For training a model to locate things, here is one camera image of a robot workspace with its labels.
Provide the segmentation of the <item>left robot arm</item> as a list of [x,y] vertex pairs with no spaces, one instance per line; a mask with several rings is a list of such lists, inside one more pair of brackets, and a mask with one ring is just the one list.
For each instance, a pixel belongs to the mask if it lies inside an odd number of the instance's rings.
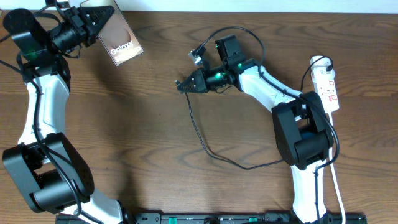
[[39,22],[44,9],[18,8],[6,14],[3,26],[18,46],[14,70],[29,93],[24,131],[2,162],[29,208],[59,214],[65,222],[127,223],[121,203],[96,190],[88,164],[65,135],[65,108],[70,96],[68,59],[88,47],[114,14],[114,7],[71,7],[56,1],[57,25],[46,30]]

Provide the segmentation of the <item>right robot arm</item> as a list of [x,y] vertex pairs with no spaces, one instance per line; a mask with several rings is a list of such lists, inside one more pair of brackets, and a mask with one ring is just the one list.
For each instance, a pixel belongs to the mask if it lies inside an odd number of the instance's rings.
[[206,48],[199,45],[188,55],[198,69],[177,84],[178,91],[208,93],[229,85],[270,111],[277,149],[292,171],[293,213],[300,223],[323,223],[327,217],[323,170],[337,158],[329,155],[330,149],[340,146],[320,95],[302,93],[278,81],[260,61],[244,55],[235,35],[216,40],[215,45],[221,65],[210,67],[203,56]]

